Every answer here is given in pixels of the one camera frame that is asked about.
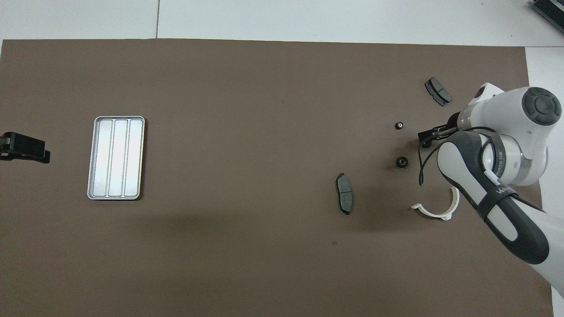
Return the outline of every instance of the white tile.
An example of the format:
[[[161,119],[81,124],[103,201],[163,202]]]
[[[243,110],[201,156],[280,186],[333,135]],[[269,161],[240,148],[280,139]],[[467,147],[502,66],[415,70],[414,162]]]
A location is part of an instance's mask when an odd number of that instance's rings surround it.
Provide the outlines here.
[[[527,47],[529,84],[548,89],[564,102],[564,47]],[[564,122],[560,122],[548,139],[547,170],[540,178],[543,209],[564,218],[562,209],[562,171],[564,170]],[[564,317],[564,299],[552,289],[555,317]]]
[[[564,46],[528,0],[161,0],[160,38]]]
[[[155,38],[158,0],[1,0],[0,39]]]

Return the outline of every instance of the silver tray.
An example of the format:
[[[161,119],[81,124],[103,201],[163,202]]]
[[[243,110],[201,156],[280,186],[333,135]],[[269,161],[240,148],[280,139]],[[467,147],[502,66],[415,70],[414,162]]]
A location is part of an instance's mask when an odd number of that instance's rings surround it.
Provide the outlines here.
[[[132,200],[141,192],[145,119],[108,116],[94,120],[87,195],[96,200]]]

